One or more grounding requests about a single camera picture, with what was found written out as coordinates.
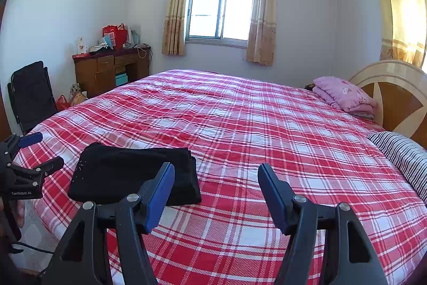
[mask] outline black chair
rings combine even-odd
[[[48,68],[42,61],[17,70],[10,81],[7,84],[10,104],[24,134],[58,112]]]

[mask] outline white wall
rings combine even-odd
[[[71,55],[77,37],[97,43],[102,27],[126,23],[129,0],[7,0],[0,32],[0,85],[12,131],[18,127],[10,108],[11,74],[42,60],[48,67],[55,97],[67,98],[76,82]]]
[[[338,30],[332,74],[350,79],[381,53],[379,0],[338,0]]]
[[[186,44],[186,56],[161,54],[169,0],[131,0],[129,23],[153,50],[151,74],[169,69],[199,69],[302,87],[331,74],[337,0],[277,0],[277,43],[273,66],[245,61],[246,50]]]

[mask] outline red bag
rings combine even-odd
[[[124,24],[121,24],[120,26],[110,25],[102,29],[102,35],[104,37],[108,35],[114,50],[120,50],[123,47],[123,44],[127,41],[128,31]]]
[[[59,97],[58,100],[56,101],[56,108],[58,109],[58,111],[63,111],[65,109],[68,109],[69,107],[70,107],[70,104],[67,102],[67,99],[65,98],[64,95]]]

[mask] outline black and white striped pillow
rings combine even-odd
[[[427,204],[427,152],[424,148],[394,132],[372,133],[368,139],[402,172]]]

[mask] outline beige floral curtain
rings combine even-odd
[[[276,0],[254,0],[246,60],[273,64],[276,43]]]
[[[184,55],[187,0],[170,0],[164,32],[162,53]]]
[[[427,0],[381,0],[381,60],[402,60],[422,67],[427,42]]]

